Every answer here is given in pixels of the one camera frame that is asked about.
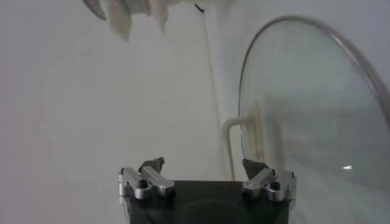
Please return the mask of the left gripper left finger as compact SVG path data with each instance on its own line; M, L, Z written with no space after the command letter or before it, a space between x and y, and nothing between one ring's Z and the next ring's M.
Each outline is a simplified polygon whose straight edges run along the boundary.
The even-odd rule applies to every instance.
M145 161L138 169L122 168L118 173L120 199L135 197L137 200L148 200L153 192L161 197L174 197L175 182L161 175L164 163L164 158L159 157Z

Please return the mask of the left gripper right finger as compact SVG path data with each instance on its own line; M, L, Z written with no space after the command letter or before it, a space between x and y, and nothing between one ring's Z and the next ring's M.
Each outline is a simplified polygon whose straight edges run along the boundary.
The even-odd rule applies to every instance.
M296 176L292 171L280 171L265 163L243 159L242 164L248 180L243 182L243 199L251 203L265 197L272 202L296 200Z

